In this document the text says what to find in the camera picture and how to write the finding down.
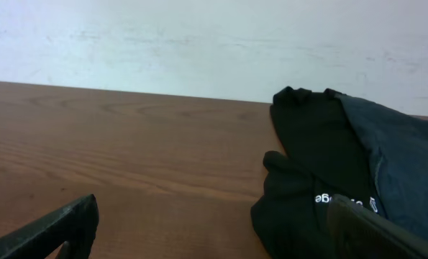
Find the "dark blue garment in pile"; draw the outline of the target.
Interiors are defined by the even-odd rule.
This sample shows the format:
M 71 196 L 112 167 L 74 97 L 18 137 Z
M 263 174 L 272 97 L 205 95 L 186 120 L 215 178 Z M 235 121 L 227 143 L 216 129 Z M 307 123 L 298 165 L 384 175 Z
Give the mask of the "dark blue garment in pile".
M 428 241 L 428 120 L 361 98 L 338 99 L 368 152 L 387 218 Z

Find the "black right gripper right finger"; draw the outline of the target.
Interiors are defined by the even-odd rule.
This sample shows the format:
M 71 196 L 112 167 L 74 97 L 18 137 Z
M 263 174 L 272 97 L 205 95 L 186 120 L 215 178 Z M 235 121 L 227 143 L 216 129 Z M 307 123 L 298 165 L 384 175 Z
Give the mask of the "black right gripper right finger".
M 342 195 L 329 202 L 327 226 L 339 258 L 428 259 L 428 242 Z

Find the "black shirt with lettering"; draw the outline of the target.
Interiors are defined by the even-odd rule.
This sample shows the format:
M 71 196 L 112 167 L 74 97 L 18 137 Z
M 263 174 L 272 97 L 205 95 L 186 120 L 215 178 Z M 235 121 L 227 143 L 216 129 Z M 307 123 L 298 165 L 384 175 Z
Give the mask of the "black shirt with lettering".
M 270 116 L 283 152 L 264 155 L 263 195 L 250 211 L 253 229 L 273 258 L 339 258 L 327 226 L 336 195 L 392 222 L 340 94 L 286 87 L 273 97 Z

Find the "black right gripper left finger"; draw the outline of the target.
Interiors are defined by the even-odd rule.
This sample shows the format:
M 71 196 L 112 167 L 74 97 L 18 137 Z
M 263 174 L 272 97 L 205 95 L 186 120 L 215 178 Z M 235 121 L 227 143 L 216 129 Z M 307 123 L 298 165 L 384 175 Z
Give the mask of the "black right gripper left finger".
M 0 259 L 46 258 L 57 248 L 59 258 L 88 258 L 98 225 L 96 197 L 82 196 L 0 237 Z

